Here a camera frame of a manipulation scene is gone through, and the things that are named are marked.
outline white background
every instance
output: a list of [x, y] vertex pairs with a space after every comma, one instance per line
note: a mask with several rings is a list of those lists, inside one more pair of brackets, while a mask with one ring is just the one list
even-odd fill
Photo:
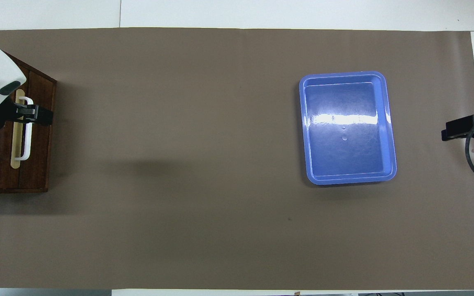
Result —
[[474, 51], [474, 0], [0, 0], [0, 30], [118, 27], [470, 30]]

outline wooden panel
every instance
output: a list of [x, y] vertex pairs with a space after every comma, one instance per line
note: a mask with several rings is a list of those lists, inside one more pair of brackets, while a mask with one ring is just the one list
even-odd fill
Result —
[[[19, 89], [27, 94], [28, 90], [28, 76], [29, 70], [19, 66], [27, 82], [25, 82]], [[16, 92], [11, 95], [12, 101], [16, 99]], [[12, 122], [6, 122], [5, 126], [0, 129], [0, 189], [12, 189], [19, 187], [19, 169], [13, 169], [10, 166], [10, 158], [12, 153]]]
[[[53, 82], [39, 74], [30, 72], [28, 77], [28, 96], [34, 100], [34, 104], [52, 110], [53, 93]], [[47, 188], [51, 129], [51, 126], [34, 125], [30, 157], [27, 161], [21, 162], [19, 169], [19, 188]]]

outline wooden cabinet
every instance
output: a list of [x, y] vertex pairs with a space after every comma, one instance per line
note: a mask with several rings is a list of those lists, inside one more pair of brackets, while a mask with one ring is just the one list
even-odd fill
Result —
[[[34, 104], [54, 111], [56, 81], [21, 60], [10, 57], [27, 77], [27, 82], [19, 87], [25, 96], [32, 98]], [[15, 95], [15, 92], [11, 95], [13, 101]], [[30, 157], [21, 161], [18, 169], [13, 169], [10, 161], [14, 124], [20, 123], [6, 122], [0, 129], [0, 193], [47, 191], [53, 126], [34, 124]]]

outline blue plastic tray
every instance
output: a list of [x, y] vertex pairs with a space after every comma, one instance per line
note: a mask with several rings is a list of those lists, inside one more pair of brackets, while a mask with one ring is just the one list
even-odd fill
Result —
[[391, 111], [381, 73], [308, 75], [299, 92], [312, 183], [380, 182], [395, 176]]

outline brown mat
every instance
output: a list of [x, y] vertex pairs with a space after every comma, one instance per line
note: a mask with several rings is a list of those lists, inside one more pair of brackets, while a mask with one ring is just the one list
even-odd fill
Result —
[[[0, 31], [59, 80], [51, 189], [0, 195], [0, 287], [474, 289], [469, 32]], [[297, 84], [387, 77], [397, 176], [316, 187]]]

